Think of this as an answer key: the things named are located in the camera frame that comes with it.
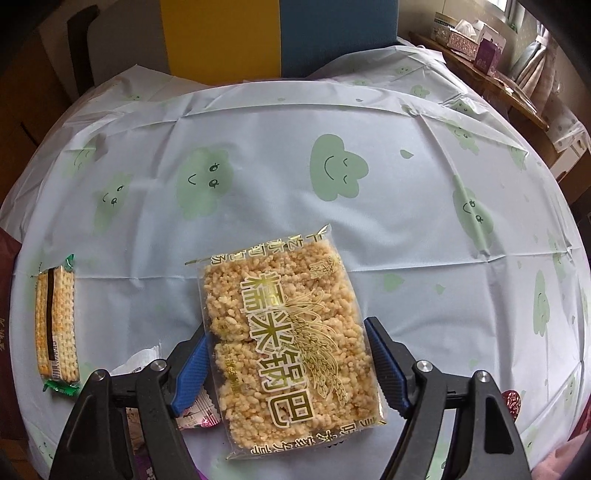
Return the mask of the rice cracker packet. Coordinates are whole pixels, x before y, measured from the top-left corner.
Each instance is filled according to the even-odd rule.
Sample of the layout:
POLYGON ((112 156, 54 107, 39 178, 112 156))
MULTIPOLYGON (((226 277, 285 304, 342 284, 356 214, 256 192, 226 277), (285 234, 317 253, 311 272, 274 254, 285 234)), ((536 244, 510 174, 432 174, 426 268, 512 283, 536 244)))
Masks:
POLYGON ((385 423, 331 226, 199 259, 197 272, 232 458, 328 446, 385 423))

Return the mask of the purple snack packet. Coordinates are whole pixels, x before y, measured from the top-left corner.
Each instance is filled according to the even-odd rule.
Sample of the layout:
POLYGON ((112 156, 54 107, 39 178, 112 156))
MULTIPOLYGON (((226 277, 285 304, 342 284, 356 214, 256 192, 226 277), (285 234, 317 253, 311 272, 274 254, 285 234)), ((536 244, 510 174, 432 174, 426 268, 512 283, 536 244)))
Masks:
MULTIPOLYGON (((155 474, 147 454, 147 448, 145 447, 138 410, 135 408, 127 408, 126 415, 132 452, 139 473, 139 478, 154 480, 155 474)), ((197 411, 191 410, 187 410, 183 416, 176 418, 175 421, 180 430, 208 428, 211 426, 206 417, 198 414, 197 411)))

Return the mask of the dark red round candy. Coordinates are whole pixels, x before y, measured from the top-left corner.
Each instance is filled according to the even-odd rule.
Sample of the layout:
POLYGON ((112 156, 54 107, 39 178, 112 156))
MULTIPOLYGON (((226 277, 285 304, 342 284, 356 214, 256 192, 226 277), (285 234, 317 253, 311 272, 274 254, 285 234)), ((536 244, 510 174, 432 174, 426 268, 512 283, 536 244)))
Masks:
POLYGON ((502 397, 513 420, 516 421, 519 417, 522 407, 522 399, 520 394, 516 390, 509 389, 502 392, 502 397))

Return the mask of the pink quilt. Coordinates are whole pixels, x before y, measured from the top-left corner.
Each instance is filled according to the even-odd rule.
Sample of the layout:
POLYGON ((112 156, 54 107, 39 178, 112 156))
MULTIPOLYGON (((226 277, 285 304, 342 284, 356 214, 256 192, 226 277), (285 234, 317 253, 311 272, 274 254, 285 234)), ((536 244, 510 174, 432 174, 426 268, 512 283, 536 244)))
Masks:
POLYGON ((589 432, 582 433, 552 451, 532 470, 533 480, 558 480, 580 452, 589 432))

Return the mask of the sandwich cracker packet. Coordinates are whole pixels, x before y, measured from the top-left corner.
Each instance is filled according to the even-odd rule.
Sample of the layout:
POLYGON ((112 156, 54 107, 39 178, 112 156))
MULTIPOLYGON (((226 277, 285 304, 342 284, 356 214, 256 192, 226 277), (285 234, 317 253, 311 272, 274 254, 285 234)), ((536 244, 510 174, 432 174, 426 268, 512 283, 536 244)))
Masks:
POLYGON ((43 390, 76 397, 80 369, 75 334, 75 257, 40 272, 35 283, 34 335, 43 390))

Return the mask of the white cloud-print tablecloth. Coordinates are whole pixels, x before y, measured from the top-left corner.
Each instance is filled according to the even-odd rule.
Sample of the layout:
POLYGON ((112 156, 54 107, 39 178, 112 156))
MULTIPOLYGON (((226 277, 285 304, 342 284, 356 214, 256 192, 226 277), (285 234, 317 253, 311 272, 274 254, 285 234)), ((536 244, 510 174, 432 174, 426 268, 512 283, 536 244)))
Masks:
POLYGON ((212 479, 375 479, 403 422, 368 395, 361 321, 443 371, 490 372, 517 397, 531 465, 565 444, 590 396, 590 269, 551 171, 432 52, 349 54, 311 80, 207 87, 139 66, 81 98, 1 208, 21 246, 9 319, 16 395, 47 476, 72 403, 46 391, 35 349, 36 277, 72 258, 80 372, 169 353, 201 321, 201 260, 280 265, 290 306, 334 347, 311 359, 325 388, 307 423, 278 430, 260 389, 238 269, 211 305, 228 335, 222 409, 249 439, 351 437, 229 462, 221 427, 185 435, 212 479))

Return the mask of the white stool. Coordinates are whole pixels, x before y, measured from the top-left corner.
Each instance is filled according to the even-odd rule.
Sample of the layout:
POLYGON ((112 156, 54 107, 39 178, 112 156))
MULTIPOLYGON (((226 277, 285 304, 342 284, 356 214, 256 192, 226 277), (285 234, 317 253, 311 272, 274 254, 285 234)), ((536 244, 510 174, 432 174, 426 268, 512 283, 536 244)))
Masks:
POLYGON ((590 134, 578 120, 564 118, 553 127, 558 157, 551 172, 568 203, 573 204, 590 187, 590 134))

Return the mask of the wooden side table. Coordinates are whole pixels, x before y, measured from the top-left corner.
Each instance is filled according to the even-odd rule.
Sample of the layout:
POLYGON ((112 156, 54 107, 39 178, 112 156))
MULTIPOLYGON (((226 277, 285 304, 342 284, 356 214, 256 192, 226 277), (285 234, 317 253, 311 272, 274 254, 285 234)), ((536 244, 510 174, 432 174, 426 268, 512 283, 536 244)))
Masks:
POLYGON ((525 97, 519 96, 516 88, 503 83, 498 77, 485 75, 468 60, 424 35, 410 32, 409 38, 416 46, 441 52, 448 68, 499 113, 504 113, 548 165, 557 160, 558 153, 547 136, 549 124, 525 97))

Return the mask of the floral curtain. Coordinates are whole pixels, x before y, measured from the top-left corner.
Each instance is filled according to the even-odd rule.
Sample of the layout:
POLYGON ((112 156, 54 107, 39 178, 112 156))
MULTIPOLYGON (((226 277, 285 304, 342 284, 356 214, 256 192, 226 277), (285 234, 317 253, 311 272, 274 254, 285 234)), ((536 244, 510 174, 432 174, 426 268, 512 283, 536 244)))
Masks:
POLYGON ((556 64, 558 49, 557 41, 548 31, 538 34, 510 70, 509 78, 539 113, 544 111, 550 97, 557 95, 561 89, 556 64))

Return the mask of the purple box on side table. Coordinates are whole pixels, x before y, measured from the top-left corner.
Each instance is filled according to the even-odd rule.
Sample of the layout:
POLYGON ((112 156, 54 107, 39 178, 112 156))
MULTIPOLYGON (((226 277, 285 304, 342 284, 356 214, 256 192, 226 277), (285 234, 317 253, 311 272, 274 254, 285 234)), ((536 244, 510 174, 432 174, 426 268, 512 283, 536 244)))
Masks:
POLYGON ((474 60, 475 68, 483 74, 492 76, 497 69, 503 50, 503 44, 486 38, 482 39, 474 60))

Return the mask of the tissue box on side table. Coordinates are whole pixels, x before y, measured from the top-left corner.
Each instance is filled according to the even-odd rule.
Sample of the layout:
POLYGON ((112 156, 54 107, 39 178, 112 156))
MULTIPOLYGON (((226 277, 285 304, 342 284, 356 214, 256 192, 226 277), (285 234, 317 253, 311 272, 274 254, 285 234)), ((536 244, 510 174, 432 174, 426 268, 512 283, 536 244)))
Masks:
POLYGON ((470 61, 476 58, 479 49, 478 35, 469 22, 441 12, 435 14, 431 39, 470 61))

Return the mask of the grey yellow blue headboard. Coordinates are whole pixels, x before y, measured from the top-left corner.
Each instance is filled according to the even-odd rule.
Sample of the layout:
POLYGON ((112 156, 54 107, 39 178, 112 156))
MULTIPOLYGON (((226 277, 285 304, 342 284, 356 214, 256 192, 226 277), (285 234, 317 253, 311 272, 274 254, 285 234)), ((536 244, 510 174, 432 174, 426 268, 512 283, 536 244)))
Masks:
POLYGON ((396 1, 117 1, 87 31, 96 83, 140 65, 207 85, 307 78, 397 41, 396 1))

